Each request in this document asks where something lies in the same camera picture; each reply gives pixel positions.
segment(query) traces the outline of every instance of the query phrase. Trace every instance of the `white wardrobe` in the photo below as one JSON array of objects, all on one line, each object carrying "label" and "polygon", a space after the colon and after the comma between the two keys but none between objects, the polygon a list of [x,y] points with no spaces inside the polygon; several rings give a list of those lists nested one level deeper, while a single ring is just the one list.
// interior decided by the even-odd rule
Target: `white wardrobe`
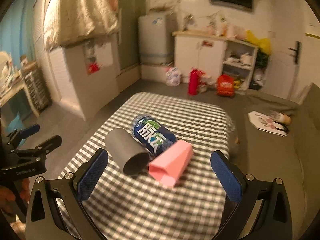
[{"label": "white wardrobe", "polygon": [[91,75],[87,74],[83,44],[44,50],[43,22],[50,0],[36,0],[34,4],[34,43],[36,60],[43,72],[51,98],[65,109],[87,120],[118,94],[116,76],[120,73],[116,34],[105,39],[111,50],[111,65]]}]

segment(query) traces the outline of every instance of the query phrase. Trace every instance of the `sofa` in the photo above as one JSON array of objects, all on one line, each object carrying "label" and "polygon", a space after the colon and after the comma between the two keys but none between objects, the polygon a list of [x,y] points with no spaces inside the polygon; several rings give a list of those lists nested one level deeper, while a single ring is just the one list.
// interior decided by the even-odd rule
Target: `sofa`
[{"label": "sofa", "polygon": [[[293,239],[300,239],[320,209],[320,88],[298,105],[260,91],[245,96],[247,170],[259,180],[284,182],[291,210]],[[248,113],[277,111],[292,118],[287,137],[256,129]]]}]

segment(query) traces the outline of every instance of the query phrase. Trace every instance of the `human hand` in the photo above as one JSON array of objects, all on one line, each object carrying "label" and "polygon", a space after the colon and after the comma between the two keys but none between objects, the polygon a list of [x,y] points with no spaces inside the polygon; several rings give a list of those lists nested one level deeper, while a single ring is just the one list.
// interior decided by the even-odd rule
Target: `human hand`
[{"label": "human hand", "polygon": [[[25,201],[30,200],[30,190],[29,190],[30,180],[29,178],[23,179],[21,183],[20,197]],[[10,206],[8,205],[9,201],[15,201],[16,196],[11,190],[6,187],[0,186],[0,209],[4,210],[7,213],[12,213]]]}]

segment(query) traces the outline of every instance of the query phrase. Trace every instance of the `red bag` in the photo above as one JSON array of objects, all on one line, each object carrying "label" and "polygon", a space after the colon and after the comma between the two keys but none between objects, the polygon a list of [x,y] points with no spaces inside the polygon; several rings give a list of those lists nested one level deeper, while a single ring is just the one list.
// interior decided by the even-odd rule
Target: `red bag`
[{"label": "red bag", "polygon": [[217,95],[225,97],[233,97],[235,95],[232,77],[223,74],[220,77],[218,77],[217,83]]}]

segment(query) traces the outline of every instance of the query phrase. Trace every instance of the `pink triangular prism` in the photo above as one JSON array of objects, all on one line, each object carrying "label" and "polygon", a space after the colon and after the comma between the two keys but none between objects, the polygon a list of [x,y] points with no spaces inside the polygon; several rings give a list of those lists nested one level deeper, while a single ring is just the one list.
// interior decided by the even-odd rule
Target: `pink triangular prism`
[{"label": "pink triangular prism", "polygon": [[149,164],[149,174],[160,183],[173,187],[192,156],[192,145],[179,140]]}]

